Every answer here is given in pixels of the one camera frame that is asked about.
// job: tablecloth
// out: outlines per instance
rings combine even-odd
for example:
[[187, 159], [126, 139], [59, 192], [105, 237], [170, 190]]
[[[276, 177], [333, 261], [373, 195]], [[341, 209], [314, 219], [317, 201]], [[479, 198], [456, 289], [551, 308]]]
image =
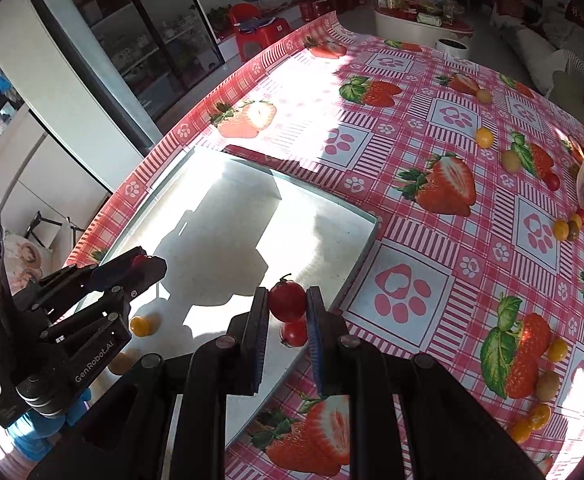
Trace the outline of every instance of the tablecloth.
[[[308, 37], [319, 46], [306, 48]], [[491, 103], [478, 102], [476, 86], [491, 92]], [[488, 149], [474, 141], [479, 127], [494, 133]], [[534, 168], [503, 170], [499, 152], [511, 147], [514, 132], [523, 146], [534, 144], [553, 158], [561, 180], [556, 192]], [[584, 143], [582, 124], [535, 92], [470, 60], [354, 34], [330, 13], [258, 54], [183, 117], [105, 204], [68, 262], [98, 259], [149, 186], [193, 146], [225, 150], [309, 182], [381, 222], [341, 305], [350, 332], [389, 354], [434, 355], [504, 428], [536, 400], [503, 398], [503, 381], [490, 380], [488, 387], [482, 374], [480, 352], [499, 323], [501, 297], [520, 300], [513, 322], [536, 312], [553, 336], [568, 342], [563, 361], [538, 360], [541, 370], [560, 375], [561, 387], [550, 402], [549, 424], [522, 444], [534, 461], [552, 454], [548, 478], [564, 478], [584, 455], [584, 232], [559, 243], [551, 231], [555, 218], [577, 207], [569, 139]], [[419, 174], [429, 179], [429, 191], [421, 189]], [[440, 191], [433, 200], [441, 179], [456, 184], [453, 200]], [[306, 358], [268, 407], [302, 421], [299, 408], [313, 394]], [[323, 478], [278, 468], [247, 433], [227, 449], [226, 475]], [[343, 466], [334, 477], [348, 476]]]

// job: red stool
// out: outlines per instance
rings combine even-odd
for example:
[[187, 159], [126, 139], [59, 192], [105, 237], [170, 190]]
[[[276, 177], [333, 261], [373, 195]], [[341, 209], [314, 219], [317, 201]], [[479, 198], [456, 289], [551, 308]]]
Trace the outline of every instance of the red stool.
[[251, 32], [241, 32], [237, 26], [250, 18], [261, 18], [261, 12], [251, 4], [237, 4], [230, 9], [230, 22], [236, 26], [236, 44], [239, 48], [243, 63], [248, 60], [245, 55], [246, 44], [258, 43], [261, 49], [264, 49], [275, 44], [292, 31], [286, 20], [283, 18], [274, 18], [272, 23], [264, 27], [256, 28]]

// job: trash can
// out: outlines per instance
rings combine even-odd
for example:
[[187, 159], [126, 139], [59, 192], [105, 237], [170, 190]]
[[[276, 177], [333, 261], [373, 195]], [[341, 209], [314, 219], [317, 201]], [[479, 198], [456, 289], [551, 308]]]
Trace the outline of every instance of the trash can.
[[470, 59], [470, 49], [458, 41], [443, 38], [437, 41], [437, 46], [435, 46], [435, 48], [437, 50], [442, 50], [457, 59]]

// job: plastic tablecloth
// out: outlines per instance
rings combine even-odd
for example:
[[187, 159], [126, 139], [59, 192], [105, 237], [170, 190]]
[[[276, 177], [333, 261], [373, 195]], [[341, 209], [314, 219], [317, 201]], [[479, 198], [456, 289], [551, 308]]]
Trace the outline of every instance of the plastic tablecloth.
[[[306, 48], [308, 36], [323, 45]], [[478, 87], [491, 93], [489, 104], [477, 99]], [[474, 140], [480, 127], [494, 134], [488, 149]], [[508, 395], [517, 387], [508, 382], [514, 362], [482, 363], [486, 339], [515, 337], [520, 321], [538, 313], [568, 342], [561, 362], [537, 360], [539, 370], [559, 374], [560, 389], [549, 424], [522, 444], [535, 462], [552, 454], [548, 478], [564, 478], [584, 455], [584, 231], [557, 242], [551, 230], [578, 206], [571, 140], [584, 144], [584, 126], [509, 78], [430, 48], [354, 34], [331, 13], [259, 53], [183, 117], [105, 204], [68, 262], [91, 264], [107, 251], [149, 186], [193, 146], [300, 178], [380, 221], [341, 305], [350, 332], [389, 354], [433, 355], [504, 428], [537, 401]], [[509, 174], [499, 153], [513, 142], [534, 156]], [[536, 177], [547, 162], [538, 150], [553, 159], [556, 192]], [[512, 323], [499, 316], [502, 298], [510, 298]], [[330, 456], [310, 466], [307, 457], [287, 456], [288, 467], [313, 469], [290, 472], [274, 464], [280, 449], [254, 445], [281, 416], [291, 422], [288, 436], [311, 444], [304, 412], [313, 395], [306, 358], [256, 427], [226, 450], [227, 478], [347, 478], [348, 466]], [[285, 434], [273, 443], [284, 441]]]

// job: blue glove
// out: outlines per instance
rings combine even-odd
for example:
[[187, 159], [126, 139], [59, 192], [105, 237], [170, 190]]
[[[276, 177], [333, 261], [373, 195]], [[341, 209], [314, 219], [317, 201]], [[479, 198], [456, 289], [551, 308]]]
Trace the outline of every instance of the blue glove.
[[65, 423], [74, 426], [87, 412], [85, 402], [89, 399], [91, 399], [91, 392], [88, 388], [67, 413], [58, 418], [46, 418], [30, 410], [9, 426], [5, 432], [23, 455], [38, 462], [52, 450], [52, 444], [47, 438], [58, 433]]

